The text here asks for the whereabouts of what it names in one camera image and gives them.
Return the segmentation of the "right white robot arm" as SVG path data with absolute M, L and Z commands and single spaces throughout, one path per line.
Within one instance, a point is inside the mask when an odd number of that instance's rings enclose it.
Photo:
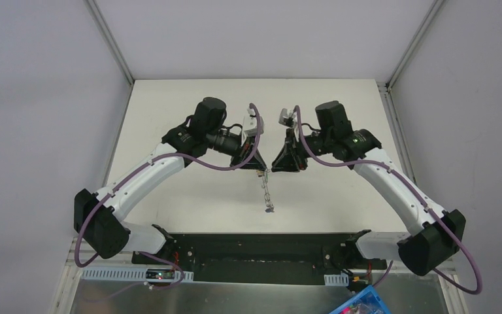
M 462 239 L 466 219 L 457 209 L 447 211 L 405 177 L 370 131 L 353 129 L 341 103 L 323 103 L 315 113 L 319 127 L 301 135 L 297 113 L 282 109 L 278 122 L 286 127 L 286 137 L 271 170 L 297 173 L 306 170 L 308 158 L 330 154 L 363 177 L 407 230 L 360 232 L 345 250 L 348 265 L 361 268 L 370 259 L 397 260 L 424 276 L 459 251 L 456 241 Z

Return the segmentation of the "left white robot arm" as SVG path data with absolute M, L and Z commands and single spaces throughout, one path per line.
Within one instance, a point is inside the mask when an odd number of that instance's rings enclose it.
M 258 108 L 249 104 L 243 123 L 236 125 L 239 133 L 232 133 L 224 124 L 226 117 L 224 101 L 203 98 L 193 114 L 171 128 L 126 174 L 95 192 L 78 192 L 74 204 L 76 264 L 89 264 L 80 260 L 83 241 L 95 251 L 95 258 L 109 259 L 122 251 L 145 252 L 155 263 L 166 264 L 173 256 L 168 232 L 158 225 L 125 221 L 141 200 L 192 163 L 217 171 L 264 171 L 266 165 L 258 151 L 263 133 Z

